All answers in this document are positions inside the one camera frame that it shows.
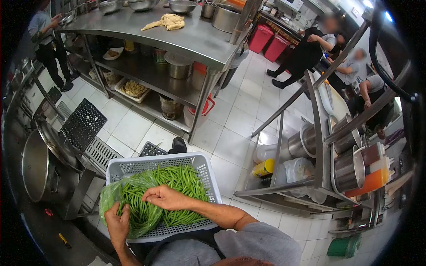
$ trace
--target green plastic bag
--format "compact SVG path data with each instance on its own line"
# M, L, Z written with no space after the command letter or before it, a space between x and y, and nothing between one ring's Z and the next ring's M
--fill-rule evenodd
M105 186L101 191L101 197L99 200L99 215L104 225L107 225L105 222L104 212L111 208L115 202L121 202L124 200L122 197L122 191L123 187L127 183L143 192L145 192L148 188L158 186L152 171L144 171L140 174L123 178L120 181L113 182ZM130 230L129 235L127 236L128 239L139 238L157 226L163 213L163 209L152 205L150 206L150 210L151 215L147 221L144 221L143 226L132 226L132 221L130 221Z

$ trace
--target red trash bin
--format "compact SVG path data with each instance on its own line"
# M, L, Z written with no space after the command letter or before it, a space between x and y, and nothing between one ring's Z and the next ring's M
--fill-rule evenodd
M284 49L290 45L290 42L284 39L283 37L275 34L273 41L265 53L265 58L271 62L279 57L279 55L284 51Z
M257 26L254 37L249 45L250 50L257 54L260 53L272 35L273 32L266 25Z

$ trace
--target white tile floor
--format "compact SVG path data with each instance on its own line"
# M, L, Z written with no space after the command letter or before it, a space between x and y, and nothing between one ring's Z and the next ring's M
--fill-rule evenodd
M250 140L251 133L300 86L295 83L285 90L272 86L272 78L265 75L267 67L275 70L278 64L250 51L230 84L220 91L216 98L216 107L197 129L193 144L188 145L188 151L202 151L211 158L223 204L237 206L298 241L302 248L301 265L364 265L367 261L365 258L370 262L378 252L371 249L375 243L369 243L369 246L360 250L365 252L362 258L343 260L326 256L329 243L334 237L328 231L337 227L336 221L331 220L331 215L310 216L307 212L259 200L241 199L233 195L236 190L244 189L245 179L251 171L255 146L253 140ZM53 82L45 72L40 76L42 83L52 85ZM288 77L289 74L284 72L279 78L284 81ZM34 95L30 99L34 107L37 107L42 97L36 90L31 90L30 94L32 93ZM124 157L138 156L148 140L154 144L161 143L160 148L166 151L172 148L172 140L177 135L187 140L187 134L183 135L182 132L171 129L129 105L106 98L80 78L74 81L74 88L63 94L61 100L74 110L84 98L92 102L108 119L98 137ZM312 121L310 105L310 101L303 94L288 110L296 116ZM60 124L55 123L54 126L60 127ZM277 120L265 130L276 134L276 129ZM96 185L91 186L91 190L99 190L103 186L102 182L96 182ZM89 199L96 200L96 193L90 191L88 194ZM107 232L105 226L99 222L98 229Z

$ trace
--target red handle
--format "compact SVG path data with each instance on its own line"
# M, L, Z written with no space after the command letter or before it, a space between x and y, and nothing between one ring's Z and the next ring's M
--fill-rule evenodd
M210 110L211 109L213 109L213 107L214 107L214 105L216 104L213 100L212 100L212 98L209 96L209 97L207 97L207 102L211 102L212 103L212 107L210 107L210 109L208 109L207 110L207 112L204 114L204 115L207 115L209 112L210 112Z

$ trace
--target towel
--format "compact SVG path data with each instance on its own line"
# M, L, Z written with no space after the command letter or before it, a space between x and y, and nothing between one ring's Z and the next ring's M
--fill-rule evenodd
M172 31L174 29L180 29L185 26L184 17L180 17L176 14L164 14L159 21L151 22L146 25L141 31L156 27L164 26L166 30Z

